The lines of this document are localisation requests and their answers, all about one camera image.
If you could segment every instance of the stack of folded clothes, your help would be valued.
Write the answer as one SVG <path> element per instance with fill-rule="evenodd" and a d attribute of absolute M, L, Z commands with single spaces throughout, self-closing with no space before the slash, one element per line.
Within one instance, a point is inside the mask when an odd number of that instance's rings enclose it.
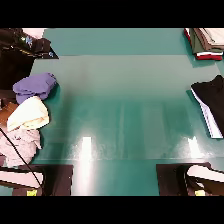
<path fill-rule="evenodd" d="M 222 60 L 224 51 L 224 28 L 184 28 L 198 60 Z"/>
<path fill-rule="evenodd" d="M 211 138 L 223 138 L 224 78 L 217 75 L 210 82 L 194 83 L 191 91 L 201 106 Z"/>

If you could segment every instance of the wire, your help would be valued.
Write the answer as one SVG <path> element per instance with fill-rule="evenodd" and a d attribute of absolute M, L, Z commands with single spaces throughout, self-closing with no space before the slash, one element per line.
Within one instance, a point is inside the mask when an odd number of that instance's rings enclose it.
<path fill-rule="evenodd" d="M 6 137 L 6 139 L 10 142 L 10 144 L 12 145 L 12 147 L 15 149 L 16 153 L 18 154 L 18 156 L 20 157 L 20 159 L 26 164 L 26 166 L 28 167 L 28 169 L 31 171 L 31 173 L 33 174 L 33 176 L 35 177 L 35 179 L 37 180 L 38 184 L 40 185 L 40 188 L 42 189 L 42 194 L 44 194 L 44 189 L 41 186 L 37 176 L 35 175 L 35 173 L 32 171 L 31 167 L 27 164 L 27 162 L 23 159 L 23 157 L 20 155 L 20 153 L 18 152 L 16 146 L 12 143 L 12 141 L 9 139 L 9 137 L 6 135 L 6 133 L 0 128 L 0 131 L 2 132 L 2 134 Z"/>

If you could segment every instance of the brown cloth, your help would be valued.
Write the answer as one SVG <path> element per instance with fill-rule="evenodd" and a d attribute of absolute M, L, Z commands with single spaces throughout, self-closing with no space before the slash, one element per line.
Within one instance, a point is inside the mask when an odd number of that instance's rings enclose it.
<path fill-rule="evenodd" d="M 194 28 L 194 31 L 198 37 L 198 39 L 200 40 L 203 48 L 207 51 L 211 50 L 211 49 L 222 49 L 224 50 L 224 45 L 211 45 L 208 43 L 207 39 L 205 38 L 205 36 L 202 34 L 202 32 L 200 31 L 199 28 Z"/>
<path fill-rule="evenodd" d="M 0 124 L 7 126 L 8 117 L 16 110 L 18 107 L 17 104 L 9 102 L 0 110 Z"/>

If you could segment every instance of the pile of clothes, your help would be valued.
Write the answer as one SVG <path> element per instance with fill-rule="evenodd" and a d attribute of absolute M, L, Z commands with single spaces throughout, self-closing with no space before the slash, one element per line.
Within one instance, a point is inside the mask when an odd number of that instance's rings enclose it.
<path fill-rule="evenodd" d="M 197 60 L 222 60 L 224 28 L 184 28 Z"/>
<path fill-rule="evenodd" d="M 37 129 L 49 123 L 48 110 L 42 100 L 48 97 L 56 83 L 50 73 L 24 78 L 13 85 L 19 105 L 9 102 L 0 109 L 0 126 L 26 163 L 31 162 L 37 148 L 41 149 Z M 6 157 L 8 167 L 24 165 L 3 135 L 0 136 L 0 154 Z"/>
<path fill-rule="evenodd" d="M 217 75 L 210 82 L 194 83 L 191 91 L 201 106 L 211 138 L 223 138 L 224 78 Z"/>

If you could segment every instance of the black garment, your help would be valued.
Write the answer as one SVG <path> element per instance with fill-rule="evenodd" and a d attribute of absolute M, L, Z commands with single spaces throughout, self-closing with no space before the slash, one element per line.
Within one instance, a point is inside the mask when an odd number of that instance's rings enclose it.
<path fill-rule="evenodd" d="M 194 83 L 191 88 L 211 110 L 211 113 L 224 136 L 224 79 L 217 75 L 210 82 Z"/>

